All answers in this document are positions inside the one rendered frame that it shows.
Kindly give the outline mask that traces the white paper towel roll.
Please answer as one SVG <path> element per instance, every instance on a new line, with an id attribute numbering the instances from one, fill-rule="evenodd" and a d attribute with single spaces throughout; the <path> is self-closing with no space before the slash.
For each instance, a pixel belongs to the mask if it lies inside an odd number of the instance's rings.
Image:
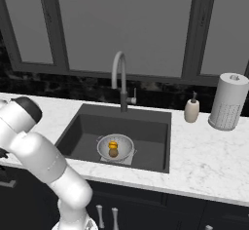
<path id="1" fill-rule="evenodd" d="M 247 77 L 237 73 L 221 74 L 208 118 L 209 125 L 220 131 L 234 130 L 248 92 Z"/>

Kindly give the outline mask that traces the dark cupboard door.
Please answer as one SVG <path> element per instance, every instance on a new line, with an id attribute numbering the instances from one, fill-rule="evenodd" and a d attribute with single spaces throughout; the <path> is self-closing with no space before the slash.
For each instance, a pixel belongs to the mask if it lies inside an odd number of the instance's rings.
<path id="1" fill-rule="evenodd" d="M 53 230 L 57 230 L 57 224 L 60 219 L 59 210 L 57 207 L 58 197 L 55 193 L 47 188 L 43 189 L 44 192 L 44 200 L 48 210 L 49 218 L 50 218 L 50 225 Z M 100 229 L 98 225 L 98 213 L 96 209 L 96 205 L 102 206 L 102 213 L 103 213 L 103 220 L 104 220 L 104 229 Z M 96 223 L 98 230 L 111 230 L 110 222 L 109 222 L 109 212 L 107 212 L 107 205 L 104 199 L 100 198 L 99 196 L 94 195 L 87 205 L 87 212 L 92 220 Z"/>
<path id="2" fill-rule="evenodd" d="M 120 230 L 198 230 L 204 203 L 177 195 L 162 197 L 161 203 L 111 197 L 118 209 Z"/>
<path id="3" fill-rule="evenodd" d="M 249 208 L 208 201 L 198 230 L 205 230 L 206 225 L 213 230 L 249 230 Z"/>

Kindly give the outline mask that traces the dark grey sink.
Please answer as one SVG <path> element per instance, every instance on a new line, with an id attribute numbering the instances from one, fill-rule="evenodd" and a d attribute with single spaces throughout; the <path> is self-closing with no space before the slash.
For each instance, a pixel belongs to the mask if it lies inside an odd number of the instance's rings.
<path id="1" fill-rule="evenodd" d="M 123 134 L 134 142 L 131 163 L 115 166 L 169 173 L 171 113 L 83 104 L 55 146 L 66 157 L 106 164 L 97 153 L 97 141 L 108 134 Z"/>

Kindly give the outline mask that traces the grey sink faucet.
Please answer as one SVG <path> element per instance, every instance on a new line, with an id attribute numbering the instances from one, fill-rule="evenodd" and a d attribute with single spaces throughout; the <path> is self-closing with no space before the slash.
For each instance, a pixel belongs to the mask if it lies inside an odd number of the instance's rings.
<path id="1" fill-rule="evenodd" d="M 118 68 L 121 69 L 121 111 L 127 112 L 127 106 L 129 104 L 135 105 L 137 102 L 136 95 L 133 97 L 127 96 L 126 90 L 126 61 L 125 54 L 122 51 L 116 53 L 112 66 L 112 88 L 115 90 L 118 87 Z"/>

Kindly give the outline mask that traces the silver colander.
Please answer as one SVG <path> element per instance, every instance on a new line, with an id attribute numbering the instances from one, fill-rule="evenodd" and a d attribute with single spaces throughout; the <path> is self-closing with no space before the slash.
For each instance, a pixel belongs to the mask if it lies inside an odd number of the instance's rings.
<path id="1" fill-rule="evenodd" d="M 102 135 L 96 143 L 98 154 L 107 162 L 122 162 L 136 153 L 133 141 L 123 134 Z"/>

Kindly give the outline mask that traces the dark framed window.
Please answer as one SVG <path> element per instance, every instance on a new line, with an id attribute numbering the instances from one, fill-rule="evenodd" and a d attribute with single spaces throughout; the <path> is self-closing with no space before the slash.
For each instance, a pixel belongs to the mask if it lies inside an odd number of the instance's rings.
<path id="1" fill-rule="evenodd" d="M 0 0 L 13 70 L 216 86 L 249 75 L 249 0 Z"/>

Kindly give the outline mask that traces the beige soap dispenser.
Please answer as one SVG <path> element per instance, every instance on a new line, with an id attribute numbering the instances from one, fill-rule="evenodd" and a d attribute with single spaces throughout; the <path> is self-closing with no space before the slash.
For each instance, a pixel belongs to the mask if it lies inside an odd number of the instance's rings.
<path id="1" fill-rule="evenodd" d="M 193 92 L 193 97 L 189 99 L 185 106 L 184 119 L 188 123 L 194 123 L 199 113 L 199 101 L 196 99 L 197 93 Z"/>

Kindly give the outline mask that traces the dark drawer front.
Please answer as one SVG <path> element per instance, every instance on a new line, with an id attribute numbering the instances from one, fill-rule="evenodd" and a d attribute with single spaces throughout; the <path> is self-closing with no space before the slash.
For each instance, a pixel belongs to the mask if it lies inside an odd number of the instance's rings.
<path id="1" fill-rule="evenodd" d="M 0 166 L 0 181 L 16 180 L 15 188 L 0 186 L 0 230 L 32 230 L 30 202 L 10 168 Z"/>

